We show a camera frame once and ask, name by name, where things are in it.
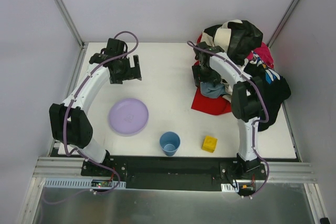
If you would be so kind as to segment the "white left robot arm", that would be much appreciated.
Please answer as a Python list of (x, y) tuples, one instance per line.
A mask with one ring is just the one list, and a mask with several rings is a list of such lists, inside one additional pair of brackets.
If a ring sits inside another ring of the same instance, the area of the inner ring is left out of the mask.
[(52, 136), (55, 140), (75, 148), (86, 159), (102, 164), (109, 159), (109, 153), (93, 139), (93, 127), (87, 112), (102, 86), (123, 84), (124, 81), (141, 80), (139, 56), (133, 56), (134, 66), (130, 65), (127, 53), (119, 56), (94, 54), (80, 83), (60, 104), (52, 104), (49, 117)]

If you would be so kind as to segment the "grey-blue cloth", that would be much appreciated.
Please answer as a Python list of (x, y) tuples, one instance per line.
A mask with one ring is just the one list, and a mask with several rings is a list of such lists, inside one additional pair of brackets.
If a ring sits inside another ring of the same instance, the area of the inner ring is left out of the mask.
[(222, 83), (213, 84), (210, 82), (201, 82), (200, 91), (203, 96), (211, 99), (217, 99), (224, 95), (229, 95), (229, 93), (225, 90), (225, 85)]

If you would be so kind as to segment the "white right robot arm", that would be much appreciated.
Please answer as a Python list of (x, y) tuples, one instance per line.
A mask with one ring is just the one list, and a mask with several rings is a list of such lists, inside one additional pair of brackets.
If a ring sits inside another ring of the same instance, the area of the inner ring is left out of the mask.
[(192, 71), (197, 87), (202, 82), (219, 84), (225, 80), (233, 89), (230, 104), (238, 120), (240, 139), (237, 155), (243, 162), (261, 159), (256, 147), (258, 124), (262, 113), (265, 114), (265, 122), (269, 119), (262, 98), (262, 80), (239, 69), (221, 47), (202, 49), (195, 46), (194, 51), (198, 65), (193, 66)]

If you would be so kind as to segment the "cream and black jacket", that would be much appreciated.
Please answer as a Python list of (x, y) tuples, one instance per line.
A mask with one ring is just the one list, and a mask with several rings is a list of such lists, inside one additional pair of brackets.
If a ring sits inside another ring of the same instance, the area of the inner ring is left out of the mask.
[(261, 46), (263, 33), (246, 20), (231, 20), (223, 24), (205, 28), (197, 43), (206, 42), (209, 46), (220, 46), (230, 60), (243, 71), (251, 51)]

